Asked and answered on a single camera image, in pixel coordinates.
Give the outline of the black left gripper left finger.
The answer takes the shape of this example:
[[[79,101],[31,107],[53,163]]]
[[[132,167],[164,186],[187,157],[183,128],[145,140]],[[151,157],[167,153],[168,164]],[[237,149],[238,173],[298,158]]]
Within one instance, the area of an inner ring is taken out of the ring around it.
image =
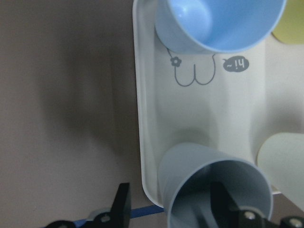
[[[130,183],[120,183],[111,207],[113,228],[128,228],[131,216]]]

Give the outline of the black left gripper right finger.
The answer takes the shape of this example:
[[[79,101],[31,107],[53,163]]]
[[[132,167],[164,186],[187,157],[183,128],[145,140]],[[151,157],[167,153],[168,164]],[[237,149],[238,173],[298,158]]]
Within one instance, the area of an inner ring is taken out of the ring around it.
[[[212,215],[219,228],[238,228],[240,208],[221,182],[210,183]]]

